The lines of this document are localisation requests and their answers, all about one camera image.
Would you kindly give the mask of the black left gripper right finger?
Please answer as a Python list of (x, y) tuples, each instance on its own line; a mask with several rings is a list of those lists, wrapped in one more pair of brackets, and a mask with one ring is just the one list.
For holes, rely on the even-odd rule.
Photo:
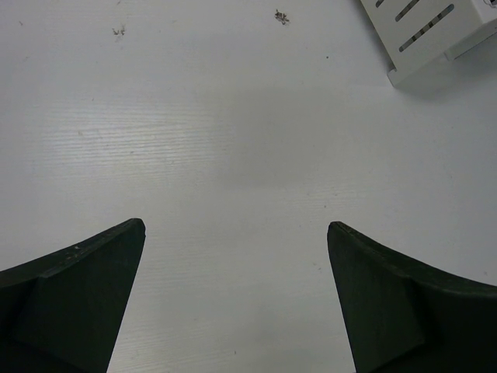
[(494, 372), (496, 288), (334, 221), (328, 254), (358, 372)]

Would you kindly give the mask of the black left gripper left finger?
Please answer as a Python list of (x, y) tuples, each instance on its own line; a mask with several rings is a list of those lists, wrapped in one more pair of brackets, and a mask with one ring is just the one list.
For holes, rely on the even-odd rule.
[(132, 218), (1, 272), (3, 372), (105, 372), (146, 238)]

